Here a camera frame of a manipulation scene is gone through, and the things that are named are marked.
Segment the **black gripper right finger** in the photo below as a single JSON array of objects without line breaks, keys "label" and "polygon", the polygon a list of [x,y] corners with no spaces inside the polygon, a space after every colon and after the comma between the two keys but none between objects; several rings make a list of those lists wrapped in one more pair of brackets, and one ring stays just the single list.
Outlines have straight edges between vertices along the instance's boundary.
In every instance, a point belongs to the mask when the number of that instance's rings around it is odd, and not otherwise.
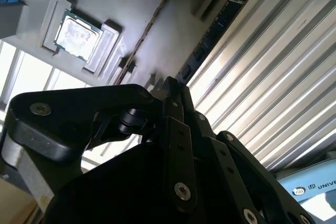
[{"label": "black gripper right finger", "polygon": [[206,185],[218,202],[211,217],[227,215],[229,223],[314,223],[313,218],[229,131],[215,134],[208,119],[195,110],[190,90],[182,88],[182,105],[192,131],[194,154],[212,172]]}]

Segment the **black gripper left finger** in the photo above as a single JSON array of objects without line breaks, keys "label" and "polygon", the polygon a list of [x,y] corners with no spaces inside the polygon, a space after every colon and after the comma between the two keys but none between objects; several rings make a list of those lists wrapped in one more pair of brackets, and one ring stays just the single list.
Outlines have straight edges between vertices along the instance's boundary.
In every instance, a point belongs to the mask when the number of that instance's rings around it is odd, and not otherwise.
[{"label": "black gripper left finger", "polygon": [[5,120],[5,162],[47,214],[69,182],[145,143],[191,144],[182,88],[166,78],[158,94],[137,84],[17,95]]}]

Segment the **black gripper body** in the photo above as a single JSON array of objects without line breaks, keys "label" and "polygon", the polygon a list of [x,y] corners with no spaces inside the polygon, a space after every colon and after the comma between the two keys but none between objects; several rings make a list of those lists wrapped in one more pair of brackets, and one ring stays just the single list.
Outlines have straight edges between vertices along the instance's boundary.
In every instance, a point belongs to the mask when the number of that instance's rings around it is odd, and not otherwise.
[{"label": "black gripper body", "polygon": [[47,208],[48,223],[237,223],[214,170],[191,144],[138,145],[69,182]]}]

